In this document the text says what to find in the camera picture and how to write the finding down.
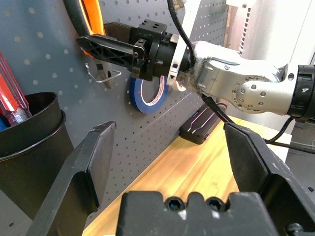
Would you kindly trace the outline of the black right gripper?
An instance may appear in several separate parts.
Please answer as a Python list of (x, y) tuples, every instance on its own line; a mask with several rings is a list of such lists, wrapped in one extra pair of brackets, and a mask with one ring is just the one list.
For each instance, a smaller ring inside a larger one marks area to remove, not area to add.
[(134, 78), (151, 81), (168, 74), (178, 36), (168, 33), (166, 24), (145, 19), (131, 30), (119, 22), (106, 23), (104, 29), (107, 36), (81, 36), (78, 44), (98, 60), (127, 68)]

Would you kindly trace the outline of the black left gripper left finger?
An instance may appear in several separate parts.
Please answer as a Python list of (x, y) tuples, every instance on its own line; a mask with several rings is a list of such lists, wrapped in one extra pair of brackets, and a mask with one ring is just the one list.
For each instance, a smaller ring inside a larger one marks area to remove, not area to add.
[(89, 215), (102, 204), (115, 130), (114, 121), (95, 126), (68, 156), (27, 235), (82, 235)]

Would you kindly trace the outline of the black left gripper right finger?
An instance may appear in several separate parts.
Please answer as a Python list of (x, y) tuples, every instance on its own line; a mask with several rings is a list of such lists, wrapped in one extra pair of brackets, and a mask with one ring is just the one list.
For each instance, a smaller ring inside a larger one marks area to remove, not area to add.
[(313, 236), (315, 205), (289, 167), (251, 129), (223, 128), (238, 189), (260, 195), (279, 235)]

